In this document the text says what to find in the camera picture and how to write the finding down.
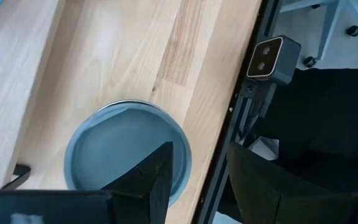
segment black metal frame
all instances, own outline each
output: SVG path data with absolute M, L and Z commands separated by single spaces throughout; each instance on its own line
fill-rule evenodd
M 16 164 L 13 171 L 13 175 L 17 175 L 16 179 L 10 181 L 5 186 L 2 187 L 2 190 L 14 190 L 18 186 L 22 185 L 30 177 L 31 168 L 25 165 Z
M 241 123 L 245 121 L 250 112 L 247 98 L 244 98 L 249 87 L 246 82 L 246 71 L 254 47 L 260 41 L 272 36 L 281 5 L 282 0 L 263 0 L 261 3 L 254 31 L 229 104 L 231 109 L 225 117 L 192 223 L 212 223 L 213 221 L 229 175 L 226 160 L 229 143 L 235 141 Z

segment black plastic piece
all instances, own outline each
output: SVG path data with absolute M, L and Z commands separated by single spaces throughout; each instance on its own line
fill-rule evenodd
M 172 151 L 164 143 L 102 190 L 0 190 L 0 223 L 164 224 Z
M 355 223 L 355 195 L 333 194 L 237 144 L 227 156 L 244 223 Z
M 314 67 L 316 63 L 317 63 L 316 59 L 312 56 L 307 57 L 303 60 L 303 64 L 308 68 Z
M 243 96 L 244 100 L 246 100 L 246 107 L 242 113 L 235 142 L 244 146 L 249 146 L 258 138 L 258 136 L 252 133 L 252 128 L 259 117 L 264 117 L 266 115 L 276 87 L 277 84 L 274 82 L 259 82 L 256 84 L 251 80 L 248 85 L 245 85 L 245 88 L 243 89 L 246 89 L 247 91 L 241 91 L 240 96 Z
M 358 36 L 358 26 L 351 26 L 351 27 L 347 28 L 346 34 L 350 35 L 352 37 L 357 37 Z
M 16 164 L 13 175 L 17 175 L 16 179 L 10 181 L 2 187 L 3 190 L 14 190 L 27 181 L 30 177 L 31 168 L 29 166 Z

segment floor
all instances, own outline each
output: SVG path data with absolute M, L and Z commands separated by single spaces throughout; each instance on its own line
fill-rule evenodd
M 287 0 L 284 1 L 284 4 L 294 1 L 296 0 Z M 302 64 L 305 57 L 317 55 L 325 10 L 325 6 L 317 9 L 300 9 L 285 12 L 278 17 L 274 36 L 287 35 L 302 45 L 301 56 L 297 65 L 299 69 L 307 69 Z M 315 66 L 316 68 L 358 68 L 358 36 L 351 37 L 345 34 L 345 30 L 353 25 L 358 25 L 357 18 L 352 18 L 349 11 L 343 11 L 335 27 L 326 58 L 319 61 Z M 271 159 L 272 152 L 261 142 L 258 142 L 252 150 L 260 156 L 265 157 L 267 155 L 266 159 Z M 217 213 L 213 223 L 236 224 L 238 222 Z

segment wooden tabletop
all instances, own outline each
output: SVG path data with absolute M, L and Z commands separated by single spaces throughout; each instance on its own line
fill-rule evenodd
M 19 162 L 25 189 L 65 189 L 75 129 L 114 101 L 149 101 L 184 129 L 192 170 L 167 223 L 191 222 L 261 0 L 67 0 Z
M 59 0 L 0 5 L 0 188 L 12 177 L 63 6 Z

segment black object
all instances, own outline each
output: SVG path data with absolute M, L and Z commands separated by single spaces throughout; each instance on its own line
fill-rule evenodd
M 358 194 L 322 188 L 237 144 L 227 156 L 244 223 L 358 223 Z
M 280 153 L 278 160 L 274 162 L 265 161 L 255 154 L 245 155 L 250 161 L 239 162 L 239 165 L 245 166 L 244 169 L 249 172 L 258 170 L 259 173 L 253 174 L 254 177 L 267 178 L 265 174 L 270 171 L 269 167 L 274 165 L 281 171 L 284 168 L 291 176 L 297 176 L 301 182 L 306 181 L 325 189 L 329 192 L 327 198 L 351 195 L 351 203 L 358 201 L 358 69 L 296 70 L 288 86 L 278 86 L 268 113 L 264 119 L 258 120 L 255 132 L 268 138 L 279 139 Z M 255 164 L 258 159 L 262 164 Z M 295 197 L 296 195 L 288 196 L 289 193 L 283 193 L 285 189 L 290 188 L 277 187 L 277 183 L 289 182 L 291 179 L 286 178 L 287 180 L 271 179 L 274 183 L 268 179 L 264 179 L 263 182 L 268 183 L 266 185 L 273 188 L 272 191 L 281 192 L 286 197 Z M 240 189 L 244 193 L 248 192 L 248 197 L 263 194 L 245 189 L 244 186 Z M 314 196 L 309 199 L 318 203 L 323 202 Z M 298 211 L 297 207 L 301 205 L 294 203 L 290 207 L 294 211 L 293 214 Z M 332 223 L 358 223 L 358 205 L 350 212 L 342 212 L 353 214 L 357 222 L 349 220 Z M 316 214 L 323 215 L 324 211 L 317 211 Z
M 245 91 L 240 92 L 240 97 L 243 97 L 246 102 L 246 107 L 244 108 L 246 116 L 243 116 L 240 120 L 235 142 L 249 146 L 257 137 L 255 135 L 250 137 L 252 128 L 259 117 L 265 116 L 277 84 L 274 82 L 254 83 L 249 81 L 245 86 L 243 88 Z
M 307 57 L 303 60 L 303 64 L 308 68 L 315 66 L 316 63 L 317 63 L 316 59 L 312 56 Z
M 16 175 L 16 179 L 10 181 L 5 186 L 2 187 L 3 190 L 14 190 L 18 186 L 22 185 L 30 177 L 31 168 L 29 166 L 16 164 L 13 171 L 13 175 Z
M 165 223 L 171 142 L 100 191 L 0 190 L 0 223 Z
M 358 36 L 358 26 L 351 26 L 351 27 L 347 28 L 346 34 L 350 35 L 352 37 L 357 37 Z
M 258 43 L 250 61 L 247 78 L 289 84 L 301 45 L 282 35 Z
M 317 9 L 318 7 L 320 7 L 321 5 L 320 4 L 315 4 L 315 5 L 312 5 L 311 8 L 312 9 Z

